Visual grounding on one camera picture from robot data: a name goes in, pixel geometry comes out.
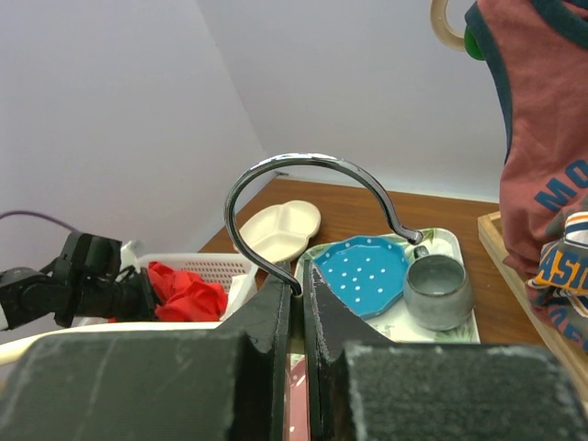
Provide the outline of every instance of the cup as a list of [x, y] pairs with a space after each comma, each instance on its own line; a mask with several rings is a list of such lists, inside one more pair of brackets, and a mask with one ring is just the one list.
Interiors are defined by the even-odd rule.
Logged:
[[414, 248], [414, 262], [404, 280], [404, 300], [414, 321], [432, 331], [446, 331], [465, 322], [474, 307], [466, 268], [444, 254]]

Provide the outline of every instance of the wooden box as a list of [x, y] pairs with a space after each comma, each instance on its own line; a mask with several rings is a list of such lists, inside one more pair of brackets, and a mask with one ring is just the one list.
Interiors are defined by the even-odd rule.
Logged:
[[531, 311], [525, 294], [525, 281], [516, 271], [506, 266], [503, 261], [507, 256], [504, 248], [502, 224], [500, 212], [488, 214], [478, 218], [478, 231], [480, 240], [490, 255], [490, 258], [501, 272], [504, 280], [513, 291], [514, 296], [533, 323], [537, 332], [545, 342], [549, 350], [559, 359], [560, 363], [568, 369], [571, 378], [578, 388], [580, 396], [584, 402], [588, 401], [588, 354], [584, 353], [579, 347], [568, 341], [554, 328], [543, 323]]

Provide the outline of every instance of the cream plate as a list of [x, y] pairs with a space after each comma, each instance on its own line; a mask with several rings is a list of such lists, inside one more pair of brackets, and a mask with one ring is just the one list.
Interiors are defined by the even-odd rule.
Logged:
[[240, 229], [245, 242], [264, 259], [291, 261], [308, 246], [321, 225], [321, 213], [310, 202], [291, 200], [262, 209]]

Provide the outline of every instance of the polka dot plate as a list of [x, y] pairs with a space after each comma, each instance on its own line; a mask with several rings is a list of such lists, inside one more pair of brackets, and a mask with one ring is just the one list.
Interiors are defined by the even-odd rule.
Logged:
[[380, 236], [334, 243], [314, 261], [334, 295], [364, 320], [401, 298], [409, 265], [402, 247]]

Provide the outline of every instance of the red tank top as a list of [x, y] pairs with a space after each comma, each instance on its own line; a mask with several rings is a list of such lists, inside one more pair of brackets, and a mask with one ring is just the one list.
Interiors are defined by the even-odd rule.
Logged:
[[588, 210], [586, 8], [588, 0], [479, 0], [466, 15], [506, 126], [505, 263], [530, 277], [569, 214]]

